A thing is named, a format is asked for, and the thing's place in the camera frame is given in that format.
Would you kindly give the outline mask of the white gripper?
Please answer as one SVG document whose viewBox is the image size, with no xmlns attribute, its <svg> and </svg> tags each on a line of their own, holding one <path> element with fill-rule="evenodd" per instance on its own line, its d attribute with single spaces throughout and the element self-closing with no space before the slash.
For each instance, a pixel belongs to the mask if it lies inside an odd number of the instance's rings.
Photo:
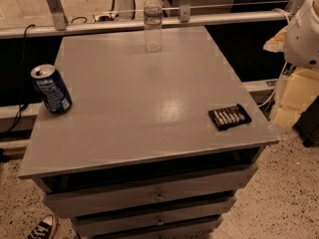
<svg viewBox="0 0 319 239">
<path fill-rule="evenodd" d="M 268 52 L 284 50 L 285 61 L 301 69 L 286 80 L 279 108 L 272 123 L 281 128 L 293 127 L 319 96 L 319 0 L 306 0 L 287 27 L 264 45 Z"/>
</svg>

